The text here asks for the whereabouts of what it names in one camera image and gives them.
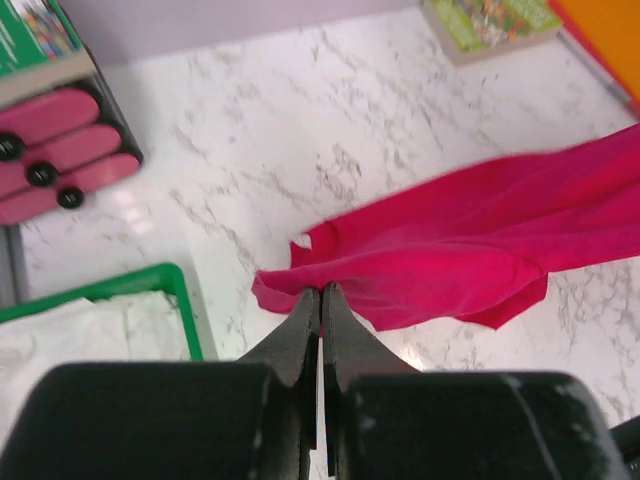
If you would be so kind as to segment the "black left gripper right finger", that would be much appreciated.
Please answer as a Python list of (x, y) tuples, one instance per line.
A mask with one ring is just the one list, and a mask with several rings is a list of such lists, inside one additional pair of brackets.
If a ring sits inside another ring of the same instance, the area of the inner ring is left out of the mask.
[(421, 372), (322, 293), (328, 472), (338, 479), (627, 479), (586, 386), (553, 371)]

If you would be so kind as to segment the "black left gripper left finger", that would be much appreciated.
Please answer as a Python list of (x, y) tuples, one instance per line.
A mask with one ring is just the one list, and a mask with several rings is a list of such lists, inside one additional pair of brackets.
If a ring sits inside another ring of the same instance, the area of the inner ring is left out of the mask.
[(71, 363), (44, 375), (5, 479), (305, 479), (316, 446), (320, 296), (232, 362)]

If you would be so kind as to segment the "magenta pink t-shirt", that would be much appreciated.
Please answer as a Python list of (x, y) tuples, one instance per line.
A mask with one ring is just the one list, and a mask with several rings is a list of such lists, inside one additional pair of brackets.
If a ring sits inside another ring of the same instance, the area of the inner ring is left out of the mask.
[(259, 271), (259, 306), (289, 312), (337, 283), (387, 331), (453, 317), (490, 328), (544, 299), (552, 273), (639, 253), (639, 130), (496, 158), (320, 223), (285, 270)]

